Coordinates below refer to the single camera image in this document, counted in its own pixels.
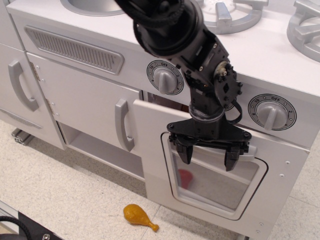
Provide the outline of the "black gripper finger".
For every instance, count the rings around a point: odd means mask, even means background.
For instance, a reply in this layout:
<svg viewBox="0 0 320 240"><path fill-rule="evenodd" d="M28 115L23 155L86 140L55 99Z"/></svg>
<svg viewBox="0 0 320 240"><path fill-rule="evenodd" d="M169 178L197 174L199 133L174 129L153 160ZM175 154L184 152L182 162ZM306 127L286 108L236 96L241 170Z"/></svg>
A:
<svg viewBox="0 0 320 240"><path fill-rule="evenodd" d="M176 150L181 160L189 165L191 163L192 155L193 155L193 143L190 141L176 143Z"/></svg>
<svg viewBox="0 0 320 240"><path fill-rule="evenodd" d="M224 165L227 172L232 171L239 160L240 148L230 147L225 152Z"/></svg>

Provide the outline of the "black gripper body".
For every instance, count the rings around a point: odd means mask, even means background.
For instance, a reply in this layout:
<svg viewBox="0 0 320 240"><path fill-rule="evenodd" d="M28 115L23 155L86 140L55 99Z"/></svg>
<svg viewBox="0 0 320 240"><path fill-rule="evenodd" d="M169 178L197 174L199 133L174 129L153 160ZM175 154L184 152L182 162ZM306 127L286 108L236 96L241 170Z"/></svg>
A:
<svg viewBox="0 0 320 240"><path fill-rule="evenodd" d="M170 141L176 146L179 142L192 142L193 146L227 150L240 148L241 153L249 151L251 134L233 124L225 117L212 123L187 119L169 123Z"/></svg>

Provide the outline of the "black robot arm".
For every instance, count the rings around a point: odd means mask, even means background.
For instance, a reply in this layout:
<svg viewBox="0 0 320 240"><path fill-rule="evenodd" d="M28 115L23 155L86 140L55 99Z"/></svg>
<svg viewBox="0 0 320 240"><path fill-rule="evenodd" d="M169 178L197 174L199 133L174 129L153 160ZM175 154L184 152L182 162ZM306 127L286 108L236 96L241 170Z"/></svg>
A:
<svg viewBox="0 0 320 240"><path fill-rule="evenodd" d="M181 70L190 89L191 119L169 123L169 140L181 160L191 162L193 147L225 150L224 165L232 171L249 150L251 134L227 120L225 110L242 108L237 97L242 83L228 52L204 24L202 11L191 0L119 0L133 19L134 35L149 54L169 60Z"/></svg>

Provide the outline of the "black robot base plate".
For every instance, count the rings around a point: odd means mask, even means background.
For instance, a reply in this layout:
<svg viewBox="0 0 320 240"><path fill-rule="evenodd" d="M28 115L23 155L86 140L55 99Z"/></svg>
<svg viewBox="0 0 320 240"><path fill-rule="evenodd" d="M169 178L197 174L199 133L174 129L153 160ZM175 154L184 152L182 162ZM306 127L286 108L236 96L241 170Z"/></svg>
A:
<svg viewBox="0 0 320 240"><path fill-rule="evenodd" d="M50 240L63 240L63 238L58 236L55 232L52 232L25 214L18 212L17 216L18 220L28 229L33 240L42 240L44 235L49 235Z"/></svg>

